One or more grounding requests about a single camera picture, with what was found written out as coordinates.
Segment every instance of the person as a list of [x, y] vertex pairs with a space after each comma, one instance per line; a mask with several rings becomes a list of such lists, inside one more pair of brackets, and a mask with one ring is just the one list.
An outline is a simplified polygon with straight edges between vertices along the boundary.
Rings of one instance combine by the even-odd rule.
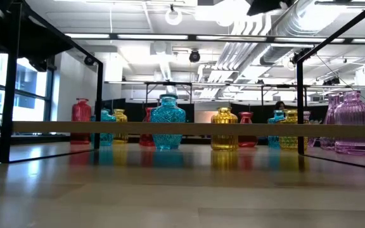
[[274, 110], [284, 110], [285, 104], [282, 101], [277, 101], [276, 106], [274, 107]]

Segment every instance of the wooden floor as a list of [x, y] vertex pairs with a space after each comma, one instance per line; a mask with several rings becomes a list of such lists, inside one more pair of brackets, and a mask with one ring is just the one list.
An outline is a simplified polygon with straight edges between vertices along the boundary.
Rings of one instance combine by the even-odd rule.
[[[15, 146], [12, 155], [80, 149]], [[0, 164], [0, 227], [365, 228], [365, 168], [265, 146], [116, 145]]]

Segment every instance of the turquoise glass vase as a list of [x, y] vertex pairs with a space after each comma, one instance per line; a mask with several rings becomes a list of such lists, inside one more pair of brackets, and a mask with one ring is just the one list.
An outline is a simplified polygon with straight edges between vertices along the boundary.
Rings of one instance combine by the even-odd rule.
[[[177, 107], [177, 95], [160, 95], [162, 105], [151, 111], [150, 122], [153, 123], [184, 123], [185, 111]], [[157, 149], [177, 149], [180, 145], [182, 135], [176, 134], [155, 134], [153, 140]]]
[[[274, 110], [274, 117], [270, 118], [269, 124], [276, 124], [280, 120], [285, 120], [284, 112], [281, 110]], [[278, 136], [269, 136], [269, 147], [273, 149], [279, 149], [279, 138]]]
[[[91, 117], [91, 121], [95, 121], [95, 116]], [[117, 118], [109, 115], [108, 110], [101, 110], [101, 122], [116, 122]], [[91, 142], [94, 145], [95, 134], [91, 134]], [[99, 145], [101, 146], [111, 146], [113, 141], [113, 134], [111, 133], [101, 133], [99, 135]]]

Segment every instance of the glass window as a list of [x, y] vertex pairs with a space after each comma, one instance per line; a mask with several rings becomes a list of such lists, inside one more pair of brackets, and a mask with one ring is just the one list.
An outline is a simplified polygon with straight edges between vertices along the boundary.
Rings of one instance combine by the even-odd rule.
[[[18, 59], [15, 89], [31, 92], [39, 96], [46, 95], [47, 72], [38, 72], [26, 58]], [[5, 86], [8, 55], [0, 54], [0, 85]]]
[[[4, 107], [5, 91], [0, 90], [0, 124]], [[13, 121], [43, 121], [44, 100], [15, 94]]]

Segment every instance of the wooden plank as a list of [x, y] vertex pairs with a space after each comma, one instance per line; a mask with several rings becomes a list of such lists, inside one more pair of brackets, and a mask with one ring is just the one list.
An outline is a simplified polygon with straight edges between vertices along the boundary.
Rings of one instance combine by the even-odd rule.
[[365, 137], [365, 125], [14, 121], [13, 129], [15, 132]]

